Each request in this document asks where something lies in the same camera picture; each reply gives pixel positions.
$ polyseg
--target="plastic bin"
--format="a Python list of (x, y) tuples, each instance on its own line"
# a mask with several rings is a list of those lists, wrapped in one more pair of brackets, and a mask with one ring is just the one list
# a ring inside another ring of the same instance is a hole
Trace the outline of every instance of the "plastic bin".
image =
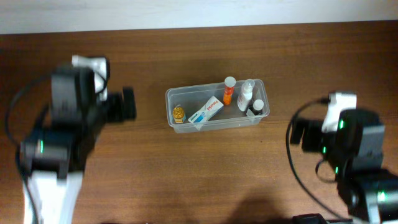
[[(224, 83), (187, 86), (167, 90), (166, 112), (169, 125), (174, 128), (176, 133), (192, 133), (258, 124), (263, 117), (269, 115), (269, 105), (264, 83), (260, 79), (254, 80), (255, 85), (252, 98), (252, 102), (258, 99), (264, 102), (262, 113), (257, 116), (246, 116), (246, 112), (240, 111), (237, 104), (244, 81), (240, 80), (236, 82), (231, 104), (224, 105), (217, 114), (204, 123), (200, 130), (197, 130), (195, 125), (188, 121), (188, 118), (198, 111), (212, 96), (223, 102)], [(177, 124), (173, 119), (172, 112), (177, 105), (181, 105), (187, 116), (183, 124)]]

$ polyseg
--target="white lid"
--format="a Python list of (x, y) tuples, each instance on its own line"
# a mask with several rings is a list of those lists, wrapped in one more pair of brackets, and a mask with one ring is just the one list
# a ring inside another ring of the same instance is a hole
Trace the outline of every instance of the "white lid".
[(251, 93), (254, 88), (254, 80), (246, 80), (242, 85), (242, 92), (243, 93)]
[(255, 100), (255, 102), (253, 103), (253, 108), (256, 111), (262, 110), (263, 107), (264, 107), (264, 102), (262, 100)]
[(226, 85), (227, 87), (230, 87), (230, 88), (231, 88), (231, 87), (234, 87), (234, 86), (235, 86), (236, 80), (235, 80), (234, 77), (226, 77), (224, 83), (225, 83), (225, 85)]

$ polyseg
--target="wood surface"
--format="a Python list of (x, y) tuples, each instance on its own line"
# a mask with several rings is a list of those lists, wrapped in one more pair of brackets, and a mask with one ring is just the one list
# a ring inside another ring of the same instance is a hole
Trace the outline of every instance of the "wood surface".
[[(137, 119), (107, 125), (89, 157), (73, 223), (277, 223), (304, 213), (333, 218), (296, 183), (285, 151), (290, 117), (333, 90), (353, 90), (358, 106), (386, 125), (384, 166), (398, 173), (398, 21), (0, 35), (0, 115), (35, 77), (73, 54), (106, 55), (109, 89), (133, 86)], [(260, 78), (271, 113), (260, 124), (176, 134), (169, 88)], [(12, 112), (22, 139), (42, 105), (44, 83)], [(304, 116), (323, 118), (325, 107)], [(22, 223), (22, 182), (14, 147), (0, 137), (0, 223)], [(315, 176), (318, 154), (292, 147), (303, 182), (347, 216), (335, 184)], [(328, 166), (322, 175), (333, 176)]]

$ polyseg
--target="orange bottle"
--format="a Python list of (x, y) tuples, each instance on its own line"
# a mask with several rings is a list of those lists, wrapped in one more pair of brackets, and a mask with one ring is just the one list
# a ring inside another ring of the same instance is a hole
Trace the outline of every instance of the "orange bottle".
[(229, 105), (231, 104), (232, 94), (234, 93), (236, 80), (234, 77), (226, 77), (224, 83), (225, 83), (225, 90), (224, 90), (223, 101), (225, 105)]

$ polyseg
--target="white backdrop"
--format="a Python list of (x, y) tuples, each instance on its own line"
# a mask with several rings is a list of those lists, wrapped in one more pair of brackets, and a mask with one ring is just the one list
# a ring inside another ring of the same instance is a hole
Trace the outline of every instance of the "white backdrop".
[(2, 0), (0, 34), (398, 19), (398, 0)]

